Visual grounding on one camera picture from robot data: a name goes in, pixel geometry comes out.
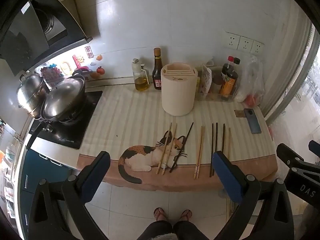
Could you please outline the person left foot sandal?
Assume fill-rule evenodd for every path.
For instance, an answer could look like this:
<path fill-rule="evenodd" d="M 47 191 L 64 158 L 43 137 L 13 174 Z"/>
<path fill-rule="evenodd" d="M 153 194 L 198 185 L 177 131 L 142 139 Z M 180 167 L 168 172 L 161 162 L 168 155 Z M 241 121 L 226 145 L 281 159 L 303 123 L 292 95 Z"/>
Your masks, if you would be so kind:
<path fill-rule="evenodd" d="M 167 221 L 167 214 L 161 207 L 157 207 L 153 212 L 156 221 Z"/>

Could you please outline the black induction cooktop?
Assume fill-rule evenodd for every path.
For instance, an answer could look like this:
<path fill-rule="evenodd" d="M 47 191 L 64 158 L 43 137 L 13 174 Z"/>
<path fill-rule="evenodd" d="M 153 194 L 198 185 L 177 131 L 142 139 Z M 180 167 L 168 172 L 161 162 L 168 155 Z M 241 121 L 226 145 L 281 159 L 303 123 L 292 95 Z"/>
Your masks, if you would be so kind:
<path fill-rule="evenodd" d="M 67 118 L 62 122 L 34 120 L 29 129 L 31 142 L 27 143 L 27 149 L 31 149 L 36 138 L 41 138 L 78 150 L 102 94 L 102 91 L 86 92 L 81 108 L 74 113 L 72 118 Z"/>

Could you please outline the white printed packet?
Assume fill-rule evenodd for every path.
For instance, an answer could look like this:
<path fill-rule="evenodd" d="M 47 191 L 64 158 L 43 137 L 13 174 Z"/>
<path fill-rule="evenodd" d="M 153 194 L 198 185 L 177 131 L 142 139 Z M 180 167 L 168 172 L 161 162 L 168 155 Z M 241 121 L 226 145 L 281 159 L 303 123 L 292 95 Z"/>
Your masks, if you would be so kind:
<path fill-rule="evenodd" d="M 211 85 L 212 85 L 212 70 L 203 64 L 202 75 L 200 78 L 201 93 L 208 94 Z"/>

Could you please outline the steel stock pot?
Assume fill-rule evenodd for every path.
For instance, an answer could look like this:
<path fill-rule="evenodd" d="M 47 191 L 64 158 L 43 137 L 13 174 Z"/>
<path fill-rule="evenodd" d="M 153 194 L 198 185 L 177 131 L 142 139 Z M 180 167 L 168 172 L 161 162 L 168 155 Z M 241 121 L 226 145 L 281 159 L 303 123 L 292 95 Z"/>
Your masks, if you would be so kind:
<path fill-rule="evenodd" d="M 18 107 L 23 108 L 30 116 L 39 119 L 41 107 L 50 92 L 45 80 L 39 74 L 20 76 L 20 85 L 16 91 Z"/>

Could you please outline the red cap sauce bottle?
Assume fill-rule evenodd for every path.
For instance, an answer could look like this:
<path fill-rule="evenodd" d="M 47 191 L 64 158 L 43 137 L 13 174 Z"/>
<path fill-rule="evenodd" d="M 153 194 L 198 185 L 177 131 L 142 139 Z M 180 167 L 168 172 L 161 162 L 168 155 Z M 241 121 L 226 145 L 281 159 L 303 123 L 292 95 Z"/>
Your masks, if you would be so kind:
<path fill-rule="evenodd" d="M 222 77 L 223 81 L 226 80 L 227 72 L 230 69 L 234 68 L 233 61 L 234 61 L 234 57 L 233 56 L 229 56 L 228 57 L 228 62 L 223 65 L 222 70 L 221 70 L 221 77 Z"/>

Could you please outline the blue smartphone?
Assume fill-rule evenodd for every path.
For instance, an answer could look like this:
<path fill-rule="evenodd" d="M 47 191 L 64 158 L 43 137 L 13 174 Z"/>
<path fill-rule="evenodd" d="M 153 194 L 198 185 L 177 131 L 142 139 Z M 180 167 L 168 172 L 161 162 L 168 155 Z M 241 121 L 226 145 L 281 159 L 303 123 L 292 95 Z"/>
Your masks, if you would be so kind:
<path fill-rule="evenodd" d="M 245 108 L 244 109 L 244 114 L 247 119 L 249 129 L 252 134 L 260 134 L 261 133 L 261 128 L 257 119 L 257 116 L 254 112 L 254 109 L 251 108 Z"/>

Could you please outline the person foot sandal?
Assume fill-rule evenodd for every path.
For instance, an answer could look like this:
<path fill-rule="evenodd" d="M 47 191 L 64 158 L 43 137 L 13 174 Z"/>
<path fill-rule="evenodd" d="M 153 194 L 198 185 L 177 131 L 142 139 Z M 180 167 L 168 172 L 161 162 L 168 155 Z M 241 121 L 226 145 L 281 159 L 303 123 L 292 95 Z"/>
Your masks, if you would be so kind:
<path fill-rule="evenodd" d="M 192 217 L 192 212 L 190 210 L 184 210 L 179 218 L 179 221 L 189 221 Z"/>
<path fill-rule="evenodd" d="M 156 221 L 167 221 L 167 214 L 161 207 L 157 207 L 153 212 Z"/>

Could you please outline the striped cat table mat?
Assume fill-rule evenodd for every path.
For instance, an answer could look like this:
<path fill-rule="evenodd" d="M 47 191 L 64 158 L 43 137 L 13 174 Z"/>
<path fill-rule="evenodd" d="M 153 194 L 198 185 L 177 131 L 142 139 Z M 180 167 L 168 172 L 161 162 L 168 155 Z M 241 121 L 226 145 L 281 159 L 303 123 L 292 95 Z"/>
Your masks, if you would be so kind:
<path fill-rule="evenodd" d="M 138 92 L 133 85 L 106 86 L 89 122 L 76 168 L 83 169 L 101 151 L 106 151 L 110 154 L 111 166 L 104 180 L 110 184 L 169 192 L 218 189 L 221 183 L 217 175 L 209 177 L 212 123 L 215 133 L 218 122 L 217 150 L 222 150 L 225 124 L 225 156 L 230 127 L 229 161 L 245 174 L 252 174 L 259 180 L 269 180 L 278 169 L 274 143 L 261 110 L 254 109 L 261 133 L 252 134 L 247 119 L 237 118 L 234 113 L 244 109 L 244 104 L 234 101 L 195 101 L 189 114 L 175 117 L 163 110 L 161 93 L 155 89 Z M 159 174 L 156 174 L 171 122 L 167 148 Z M 180 153 L 192 122 L 194 124 L 184 151 L 170 173 L 174 157 Z M 161 175 L 176 123 L 177 131 L 168 165 L 165 174 Z M 201 165 L 199 178 L 194 179 L 201 126 L 205 127 Z"/>

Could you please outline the dark soy sauce bottle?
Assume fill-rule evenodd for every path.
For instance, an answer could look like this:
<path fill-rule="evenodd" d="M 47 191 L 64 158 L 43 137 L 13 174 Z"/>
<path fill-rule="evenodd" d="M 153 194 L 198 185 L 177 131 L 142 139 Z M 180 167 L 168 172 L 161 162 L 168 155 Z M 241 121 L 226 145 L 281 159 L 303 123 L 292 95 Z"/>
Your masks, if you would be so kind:
<path fill-rule="evenodd" d="M 152 79 L 153 79 L 153 85 L 156 90 L 161 90 L 162 84 L 161 84 L 161 70 L 163 68 L 162 58 L 161 58 L 161 49 L 160 48 L 154 48 L 153 49 L 154 54 L 154 68 L 152 72 Z"/>

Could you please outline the blue cabinet drawers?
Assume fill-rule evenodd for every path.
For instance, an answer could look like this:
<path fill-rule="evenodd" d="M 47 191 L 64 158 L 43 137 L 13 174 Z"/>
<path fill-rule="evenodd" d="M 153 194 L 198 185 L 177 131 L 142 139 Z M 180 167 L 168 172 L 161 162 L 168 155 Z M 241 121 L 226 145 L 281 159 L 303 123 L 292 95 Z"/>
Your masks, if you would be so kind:
<path fill-rule="evenodd" d="M 20 212 L 22 231 L 25 239 L 28 238 L 28 224 L 33 197 L 41 179 L 50 183 L 67 179 L 72 170 L 61 163 L 53 161 L 33 150 L 28 150 L 22 162 L 20 190 Z"/>

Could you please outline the cream utensil holder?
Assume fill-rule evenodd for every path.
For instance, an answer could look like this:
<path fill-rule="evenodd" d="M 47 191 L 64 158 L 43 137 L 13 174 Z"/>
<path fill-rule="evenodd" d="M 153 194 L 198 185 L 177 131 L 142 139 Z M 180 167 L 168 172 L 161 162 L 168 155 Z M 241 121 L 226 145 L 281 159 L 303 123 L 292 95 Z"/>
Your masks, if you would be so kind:
<path fill-rule="evenodd" d="M 194 106 L 197 70 L 181 62 L 165 65 L 161 70 L 162 107 L 172 116 L 184 116 Z"/>

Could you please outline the triple wall socket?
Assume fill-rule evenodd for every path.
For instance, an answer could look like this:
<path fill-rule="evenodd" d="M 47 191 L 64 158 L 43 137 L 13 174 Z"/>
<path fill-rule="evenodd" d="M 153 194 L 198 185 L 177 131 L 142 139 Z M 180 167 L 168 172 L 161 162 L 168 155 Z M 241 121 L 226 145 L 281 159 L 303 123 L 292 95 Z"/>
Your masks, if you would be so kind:
<path fill-rule="evenodd" d="M 261 55 L 265 45 L 259 41 L 224 31 L 222 35 L 224 47 L 239 50 L 252 55 Z"/>

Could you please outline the person right foot sandal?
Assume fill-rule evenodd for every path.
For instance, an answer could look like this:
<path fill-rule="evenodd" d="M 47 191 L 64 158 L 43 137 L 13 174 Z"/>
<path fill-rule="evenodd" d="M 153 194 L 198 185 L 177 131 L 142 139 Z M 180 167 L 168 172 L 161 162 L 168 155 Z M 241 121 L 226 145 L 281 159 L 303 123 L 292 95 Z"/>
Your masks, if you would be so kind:
<path fill-rule="evenodd" d="M 192 212 L 190 210 L 184 210 L 179 218 L 179 221 L 189 221 L 192 217 Z"/>

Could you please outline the clear plastic bag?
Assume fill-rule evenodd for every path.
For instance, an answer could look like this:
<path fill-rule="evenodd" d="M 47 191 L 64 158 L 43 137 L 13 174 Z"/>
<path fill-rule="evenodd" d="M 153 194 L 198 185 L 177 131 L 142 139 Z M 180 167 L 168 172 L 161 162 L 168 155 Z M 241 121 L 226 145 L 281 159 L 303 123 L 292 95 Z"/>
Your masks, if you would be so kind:
<path fill-rule="evenodd" d="M 251 56 L 242 70 L 240 86 L 234 100 L 245 103 L 248 107 L 256 107 L 262 102 L 264 94 L 263 64 L 256 56 Z"/>

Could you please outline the brown card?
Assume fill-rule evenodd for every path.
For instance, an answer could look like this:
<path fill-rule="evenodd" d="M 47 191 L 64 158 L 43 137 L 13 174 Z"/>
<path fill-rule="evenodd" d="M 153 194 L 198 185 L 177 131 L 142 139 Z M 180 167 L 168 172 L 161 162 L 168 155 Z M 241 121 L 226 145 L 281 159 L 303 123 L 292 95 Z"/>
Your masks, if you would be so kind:
<path fill-rule="evenodd" d="M 234 113 L 237 118 L 245 118 L 246 117 L 244 110 L 235 110 Z"/>

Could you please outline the black range hood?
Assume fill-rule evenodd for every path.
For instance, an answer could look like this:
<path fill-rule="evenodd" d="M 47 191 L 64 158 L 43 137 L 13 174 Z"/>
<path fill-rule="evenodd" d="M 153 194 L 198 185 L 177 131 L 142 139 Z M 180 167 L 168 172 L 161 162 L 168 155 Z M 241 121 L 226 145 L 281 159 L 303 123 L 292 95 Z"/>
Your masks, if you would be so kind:
<path fill-rule="evenodd" d="M 1 39 L 14 76 L 92 40 L 59 0 L 29 0 Z"/>

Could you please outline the glass oil dispenser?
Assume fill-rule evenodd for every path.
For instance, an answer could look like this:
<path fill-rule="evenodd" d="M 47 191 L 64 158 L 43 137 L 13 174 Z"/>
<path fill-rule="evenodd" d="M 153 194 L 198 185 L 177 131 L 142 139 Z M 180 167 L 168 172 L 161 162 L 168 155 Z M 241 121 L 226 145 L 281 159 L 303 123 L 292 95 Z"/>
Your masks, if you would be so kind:
<path fill-rule="evenodd" d="M 134 58 L 131 63 L 136 90 L 142 92 L 150 87 L 149 72 L 139 59 Z"/>

